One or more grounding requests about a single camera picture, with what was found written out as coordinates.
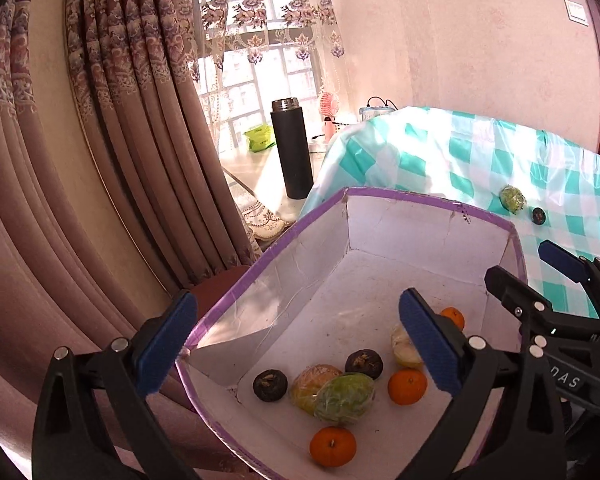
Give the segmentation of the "green fruit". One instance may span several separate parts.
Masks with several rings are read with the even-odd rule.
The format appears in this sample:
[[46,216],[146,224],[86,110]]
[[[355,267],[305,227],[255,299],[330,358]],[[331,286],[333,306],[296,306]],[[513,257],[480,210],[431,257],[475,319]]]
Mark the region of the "green fruit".
[[511,214],[518,214],[527,207],[527,200],[519,188],[505,185],[500,191],[500,202],[504,209]]
[[368,412],[374,397],[373,378],[361,373],[342,374],[317,393],[314,416],[337,426],[355,424]]

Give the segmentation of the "large orange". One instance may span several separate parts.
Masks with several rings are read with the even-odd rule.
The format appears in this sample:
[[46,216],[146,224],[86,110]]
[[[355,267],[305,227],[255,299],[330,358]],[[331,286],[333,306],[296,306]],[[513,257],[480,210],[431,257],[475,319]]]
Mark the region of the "large orange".
[[406,368],[391,375],[388,381],[390,400],[400,406],[413,405],[420,401],[428,388],[428,379],[420,370]]

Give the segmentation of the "half apple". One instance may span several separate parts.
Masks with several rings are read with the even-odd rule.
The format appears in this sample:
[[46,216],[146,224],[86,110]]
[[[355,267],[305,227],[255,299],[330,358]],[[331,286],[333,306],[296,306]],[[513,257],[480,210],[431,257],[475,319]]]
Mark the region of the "half apple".
[[402,325],[393,327],[390,339],[394,359],[400,366],[407,368],[422,368],[424,366],[424,361]]

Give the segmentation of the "dark brown fruit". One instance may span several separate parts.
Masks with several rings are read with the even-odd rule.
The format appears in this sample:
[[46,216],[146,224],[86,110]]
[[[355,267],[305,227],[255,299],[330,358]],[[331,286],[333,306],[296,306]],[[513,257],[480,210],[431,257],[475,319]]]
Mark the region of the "dark brown fruit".
[[264,370],[252,382],[252,390],[263,402],[277,402],[283,399],[288,389],[287,376],[281,370]]
[[384,361],[376,351],[361,349],[348,356],[344,371],[346,373],[364,374],[376,380],[384,371]]

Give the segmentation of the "small mandarin orange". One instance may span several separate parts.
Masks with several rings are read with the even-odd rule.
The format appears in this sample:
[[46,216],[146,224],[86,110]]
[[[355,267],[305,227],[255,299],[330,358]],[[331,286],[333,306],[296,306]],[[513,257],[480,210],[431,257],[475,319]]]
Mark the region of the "small mandarin orange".
[[351,431],[342,427],[325,427],[314,434],[309,453],[317,465],[338,468],[354,459],[358,444]]

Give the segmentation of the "teal checkered tablecloth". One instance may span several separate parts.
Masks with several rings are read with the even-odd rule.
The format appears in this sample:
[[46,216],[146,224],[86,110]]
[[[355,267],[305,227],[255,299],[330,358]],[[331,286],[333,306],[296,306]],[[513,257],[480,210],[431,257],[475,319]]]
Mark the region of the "teal checkered tablecloth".
[[[518,214],[500,202],[505,185],[527,200]],[[573,255],[600,258],[600,155],[545,130],[408,106],[341,131],[302,210],[364,186],[456,200],[513,222],[530,286],[557,311],[596,315],[583,288],[541,261],[538,247],[551,240]]]

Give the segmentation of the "white box purple trim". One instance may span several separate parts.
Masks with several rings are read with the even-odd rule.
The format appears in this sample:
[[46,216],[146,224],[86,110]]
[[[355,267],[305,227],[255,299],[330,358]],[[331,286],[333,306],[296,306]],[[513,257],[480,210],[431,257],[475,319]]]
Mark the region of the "white box purple trim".
[[390,335],[402,292],[434,310],[457,308],[466,335],[517,350],[517,321],[486,291],[491,266],[527,274],[512,222],[463,203],[351,188],[298,221],[242,276],[190,334],[178,361],[185,391],[212,432],[268,479],[393,479],[427,440],[450,402],[429,387],[397,406],[380,380],[370,411],[351,428],[358,450],[336,469],[311,460],[321,422],[288,400],[260,401],[257,374],[295,378],[316,364],[343,367],[356,350],[396,369]]

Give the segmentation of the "wrapped yellow-green fruit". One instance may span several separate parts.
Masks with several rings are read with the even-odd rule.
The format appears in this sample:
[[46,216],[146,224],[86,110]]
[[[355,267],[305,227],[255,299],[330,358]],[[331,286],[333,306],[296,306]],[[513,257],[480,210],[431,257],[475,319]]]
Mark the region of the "wrapped yellow-green fruit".
[[341,374],[339,368],[328,364],[316,364],[306,368],[296,377],[289,389],[291,403],[313,416],[317,393],[324,385]]

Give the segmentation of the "brown drape curtain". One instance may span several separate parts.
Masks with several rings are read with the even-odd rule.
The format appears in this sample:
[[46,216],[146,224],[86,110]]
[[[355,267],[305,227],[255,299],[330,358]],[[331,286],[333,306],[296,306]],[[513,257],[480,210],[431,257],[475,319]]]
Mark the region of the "brown drape curtain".
[[190,0],[0,4],[0,442],[52,353],[253,263],[198,96]]

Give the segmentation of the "black thermos bottle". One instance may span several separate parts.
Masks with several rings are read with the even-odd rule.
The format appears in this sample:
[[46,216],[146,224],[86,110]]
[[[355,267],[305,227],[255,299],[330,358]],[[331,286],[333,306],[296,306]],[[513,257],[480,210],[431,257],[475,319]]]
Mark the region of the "black thermos bottle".
[[306,125],[297,98],[272,102],[272,126],[286,194],[305,200],[314,185]]

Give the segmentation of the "white side table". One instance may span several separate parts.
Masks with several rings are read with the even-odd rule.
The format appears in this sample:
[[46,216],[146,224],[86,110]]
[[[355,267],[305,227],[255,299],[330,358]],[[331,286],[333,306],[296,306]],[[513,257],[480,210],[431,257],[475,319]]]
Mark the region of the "white side table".
[[225,173],[268,210],[288,222],[299,218],[304,198],[288,197],[276,145],[260,152],[238,148],[222,154],[220,162]]

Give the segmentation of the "floral lace curtain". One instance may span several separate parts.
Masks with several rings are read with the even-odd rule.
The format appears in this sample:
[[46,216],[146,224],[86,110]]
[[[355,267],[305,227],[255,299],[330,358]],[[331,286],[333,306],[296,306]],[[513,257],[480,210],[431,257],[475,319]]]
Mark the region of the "floral lace curtain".
[[308,133],[320,133],[318,102],[339,89],[344,55],[332,0],[189,1],[197,89],[218,153],[244,146],[285,96],[299,100]]

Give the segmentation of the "white wall switch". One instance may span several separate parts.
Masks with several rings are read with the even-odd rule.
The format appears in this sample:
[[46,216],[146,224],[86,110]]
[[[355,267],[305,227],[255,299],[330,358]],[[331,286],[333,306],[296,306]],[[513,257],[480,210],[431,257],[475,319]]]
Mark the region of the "white wall switch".
[[565,0],[565,7],[570,21],[588,27],[588,14],[583,4]]

